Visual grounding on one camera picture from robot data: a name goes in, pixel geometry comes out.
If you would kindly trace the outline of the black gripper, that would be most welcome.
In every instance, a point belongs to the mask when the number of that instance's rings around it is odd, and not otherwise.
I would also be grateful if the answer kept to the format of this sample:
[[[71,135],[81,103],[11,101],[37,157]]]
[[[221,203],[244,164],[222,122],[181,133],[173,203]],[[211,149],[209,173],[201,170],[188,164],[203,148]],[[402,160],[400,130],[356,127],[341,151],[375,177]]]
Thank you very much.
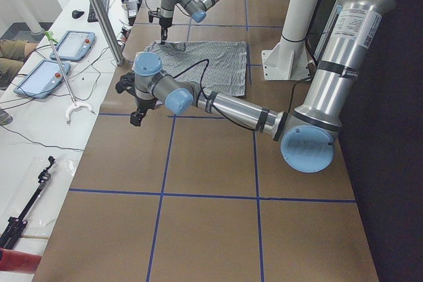
[[[148,110],[155,109],[156,102],[157,102],[156,98],[146,100],[146,99],[141,99],[139,97],[135,97],[137,110],[131,113],[130,123],[134,126],[139,127],[141,125],[142,119],[146,116]]]
[[[168,28],[173,25],[173,18],[170,17],[160,17],[159,24],[161,28],[161,44],[165,44],[168,38]]]

